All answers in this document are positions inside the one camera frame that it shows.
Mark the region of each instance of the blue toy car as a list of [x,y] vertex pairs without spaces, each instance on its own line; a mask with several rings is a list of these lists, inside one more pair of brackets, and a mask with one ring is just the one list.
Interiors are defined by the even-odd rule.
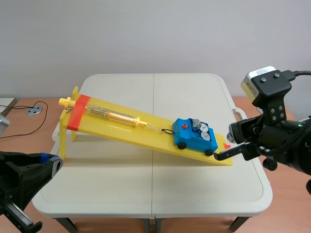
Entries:
[[189,148],[211,156],[218,148],[214,130],[198,119],[177,119],[173,124],[174,143],[181,150]]

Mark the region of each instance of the table leg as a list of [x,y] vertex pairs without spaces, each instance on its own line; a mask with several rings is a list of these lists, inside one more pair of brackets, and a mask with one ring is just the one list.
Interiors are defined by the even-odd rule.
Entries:
[[156,233],[161,233],[162,231],[162,220],[165,218],[156,218],[155,219],[155,227],[156,227]]
[[77,233],[77,228],[68,217],[55,218],[69,233]]
[[150,233],[151,232],[151,225],[150,225],[150,219],[148,218],[142,218],[142,223],[144,224],[144,232]]
[[229,227],[229,230],[232,232],[235,232],[241,225],[243,225],[244,222],[246,222],[250,217],[237,217],[231,226]]
[[151,233],[151,230],[155,228],[155,233],[161,233],[162,230],[162,220],[165,218],[156,218],[155,220],[155,225],[150,224],[150,221],[152,219],[148,218],[142,218],[142,222],[144,224],[144,231],[145,233]]

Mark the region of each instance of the table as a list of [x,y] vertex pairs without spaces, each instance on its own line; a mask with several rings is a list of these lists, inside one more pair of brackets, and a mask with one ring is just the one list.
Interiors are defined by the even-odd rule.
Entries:
[[[32,105],[42,100],[49,104],[47,120],[41,130],[28,136],[13,137],[0,140],[0,150],[20,151],[23,153],[50,152],[54,142],[51,138],[62,108],[58,106],[58,99],[22,99],[17,105]],[[248,117],[255,117],[259,113],[247,98],[233,98],[235,105],[242,108]],[[12,110],[7,116],[11,125],[5,135],[30,132],[43,120],[44,114],[33,117],[25,115],[25,109]],[[288,119],[295,120],[287,111]],[[290,232],[308,233],[311,228],[309,216],[311,215],[311,199],[305,189],[310,177],[297,172],[287,166],[278,165],[276,171],[265,169],[266,175],[273,189],[273,202],[271,206],[256,218],[249,220],[239,228],[239,233],[261,232]],[[44,233],[66,233],[60,224],[54,219],[40,214],[30,203],[26,214],[35,222],[42,221]],[[142,233],[142,223],[134,218],[73,218],[75,226],[80,232],[114,232],[114,233]],[[232,223],[232,217],[187,217],[169,218],[163,221],[164,233],[228,233],[228,227]],[[19,231],[4,216],[0,216],[0,233],[19,233]]]
[[[235,120],[224,82],[211,74],[94,75],[80,93],[173,120],[195,117],[223,135]],[[215,167],[80,136],[81,142],[68,142],[65,166],[33,199],[39,212],[59,219],[71,232],[69,217],[241,216],[230,227],[235,231],[272,201],[258,159],[236,156],[234,166]],[[56,143],[52,152],[57,151]]]

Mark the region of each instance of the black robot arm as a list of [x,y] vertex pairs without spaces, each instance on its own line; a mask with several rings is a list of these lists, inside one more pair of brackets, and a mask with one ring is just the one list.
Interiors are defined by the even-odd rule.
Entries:
[[[275,170],[277,163],[311,175],[311,117],[302,121],[286,119],[284,96],[290,91],[290,81],[311,71],[279,71],[266,67],[247,74],[241,86],[252,104],[263,114],[229,125],[227,138],[236,146],[214,153],[224,160],[242,153],[245,160],[266,156],[263,166]],[[311,194],[311,181],[307,189]]]
[[38,232],[42,222],[34,224],[23,210],[62,164],[60,157],[51,154],[0,151],[0,215],[4,214],[22,233]]

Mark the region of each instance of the black wire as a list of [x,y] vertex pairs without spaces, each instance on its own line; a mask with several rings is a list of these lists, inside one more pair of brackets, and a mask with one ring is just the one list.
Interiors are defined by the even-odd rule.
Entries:
[[169,130],[169,129],[162,129],[162,131],[167,133],[167,134],[173,134],[174,133],[173,130]]
[[311,71],[295,71],[293,73],[295,77],[300,76],[300,75],[311,75]]
[[44,103],[44,104],[46,104],[47,109],[46,109],[46,111],[45,111],[45,116],[44,116],[43,122],[41,123],[41,125],[40,125],[36,130],[34,130],[34,131],[30,132],[30,133],[22,133],[22,134],[15,134],[15,135],[10,135],[10,136],[6,136],[6,137],[0,137],[0,139],[8,138],[8,137],[15,137],[15,136],[26,136],[26,135],[30,135],[30,134],[32,134],[32,133],[38,131],[38,130],[42,127],[42,125],[44,124],[44,122],[45,122],[45,120],[46,120],[46,118],[47,118],[49,105],[48,105],[46,102],[44,102],[44,101],[37,101],[37,102],[36,102],[32,107],[30,107],[30,108],[34,108],[34,106],[35,106],[37,103]]
[[6,108],[9,108],[9,109],[6,109],[6,110],[3,110],[1,113],[4,113],[6,111],[9,111],[11,109],[24,109],[24,108],[34,108],[34,107],[31,107],[31,106],[25,106],[25,105],[19,105],[19,106],[14,106],[14,107],[9,107],[9,106],[6,106],[6,105],[2,105],[0,104],[1,107],[6,107]]

